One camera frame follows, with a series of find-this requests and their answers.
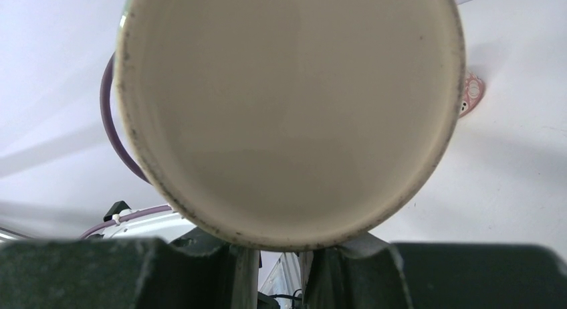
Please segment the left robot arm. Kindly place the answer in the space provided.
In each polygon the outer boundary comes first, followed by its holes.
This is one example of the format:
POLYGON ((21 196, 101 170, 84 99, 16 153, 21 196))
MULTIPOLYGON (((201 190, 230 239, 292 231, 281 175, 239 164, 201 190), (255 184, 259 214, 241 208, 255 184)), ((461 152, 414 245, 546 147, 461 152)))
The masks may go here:
POLYGON ((196 225, 168 205, 131 209, 120 203, 110 214, 111 226, 98 233, 103 238, 158 237, 172 242, 196 228, 196 225))

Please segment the pink mug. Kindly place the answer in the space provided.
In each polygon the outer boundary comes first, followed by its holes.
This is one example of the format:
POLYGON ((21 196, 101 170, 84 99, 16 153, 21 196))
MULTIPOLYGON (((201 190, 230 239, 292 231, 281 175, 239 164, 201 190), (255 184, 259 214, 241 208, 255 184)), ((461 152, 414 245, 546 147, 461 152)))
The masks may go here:
POLYGON ((485 82, 473 72, 467 70, 465 75, 463 95, 461 97, 462 103, 459 117, 462 118, 472 112, 472 110, 482 100, 484 94, 485 82))

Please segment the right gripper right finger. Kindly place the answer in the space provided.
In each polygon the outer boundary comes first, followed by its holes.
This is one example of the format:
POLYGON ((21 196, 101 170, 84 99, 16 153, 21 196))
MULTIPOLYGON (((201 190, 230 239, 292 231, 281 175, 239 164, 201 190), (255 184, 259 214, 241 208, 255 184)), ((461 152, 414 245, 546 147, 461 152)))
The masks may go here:
POLYGON ((387 243, 313 253, 305 308, 565 308, 566 262, 537 245, 387 243))

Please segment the cream green mug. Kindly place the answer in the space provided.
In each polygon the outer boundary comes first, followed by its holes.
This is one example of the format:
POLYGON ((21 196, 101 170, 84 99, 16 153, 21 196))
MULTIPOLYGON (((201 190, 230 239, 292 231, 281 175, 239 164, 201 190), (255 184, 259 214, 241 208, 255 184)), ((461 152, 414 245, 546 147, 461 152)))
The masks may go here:
POLYGON ((465 71, 455 0, 128 0, 114 81, 173 209, 231 243, 303 251, 419 191, 465 71))

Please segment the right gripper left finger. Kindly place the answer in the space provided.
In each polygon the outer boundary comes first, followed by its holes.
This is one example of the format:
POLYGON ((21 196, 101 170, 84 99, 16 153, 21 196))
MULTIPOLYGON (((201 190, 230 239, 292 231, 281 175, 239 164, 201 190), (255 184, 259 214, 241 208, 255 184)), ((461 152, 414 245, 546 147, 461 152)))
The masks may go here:
POLYGON ((193 229, 1 245, 2 308, 254 308, 259 253, 193 229))

